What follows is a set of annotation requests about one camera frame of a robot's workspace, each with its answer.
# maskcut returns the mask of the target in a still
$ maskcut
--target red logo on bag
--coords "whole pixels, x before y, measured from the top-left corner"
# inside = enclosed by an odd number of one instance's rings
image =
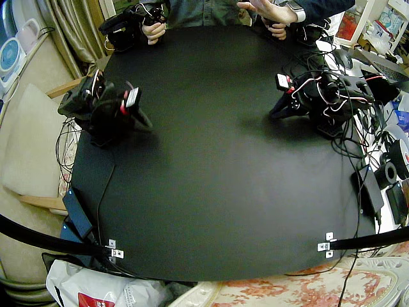
[[[78,293],[78,304],[79,307],[115,307],[113,302],[94,299],[82,293]]]

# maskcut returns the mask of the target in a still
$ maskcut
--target metal clamp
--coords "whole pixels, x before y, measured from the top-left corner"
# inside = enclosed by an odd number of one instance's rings
[[[334,256],[334,251],[330,249],[330,242],[336,241],[336,239],[334,239],[334,233],[327,232],[325,234],[325,240],[327,242],[317,244],[317,251],[325,251],[325,258],[332,258]]]
[[[109,257],[109,261],[111,261],[112,263],[115,264],[116,262],[116,258],[121,258],[123,259],[123,257],[125,256],[125,253],[120,250],[120,249],[116,249],[116,241],[109,239],[109,245],[106,246],[107,248],[111,248],[111,256]]]

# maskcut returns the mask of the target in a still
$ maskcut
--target black pole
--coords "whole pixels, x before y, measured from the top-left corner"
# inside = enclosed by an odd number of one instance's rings
[[[59,251],[60,253],[102,256],[109,255],[111,252],[111,249],[105,248],[103,246],[76,243],[36,232],[9,220],[1,214],[0,232],[20,242],[36,246],[38,248],[48,249],[50,251]]]
[[[406,242],[409,240],[409,227],[380,233],[378,235],[368,235],[366,237],[344,239],[330,242],[330,249],[360,249],[360,248],[380,248],[391,244]]]

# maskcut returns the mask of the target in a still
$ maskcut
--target black tabletop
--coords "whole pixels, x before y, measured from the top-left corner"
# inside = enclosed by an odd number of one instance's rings
[[[101,230],[125,252],[120,266],[171,280],[255,278],[326,262],[317,243],[327,232],[353,237],[348,158],[308,118],[268,121],[282,95],[275,74],[298,48],[280,43],[244,26],[186,28],[112,56],[106,78],[143,89],[154,132],[104,149],[82,133],[72,184],[94,219],[106,188]],[[373,233],[362,216],[360,234]]]

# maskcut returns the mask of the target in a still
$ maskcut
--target wristwatch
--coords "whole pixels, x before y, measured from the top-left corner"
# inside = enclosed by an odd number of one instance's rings
[[[291,11],[296,13],[297,22],[303,22],[305,20],[305,11],[304,9],[294,0],[289,0],[286,3],[286,6],[290,8]]]

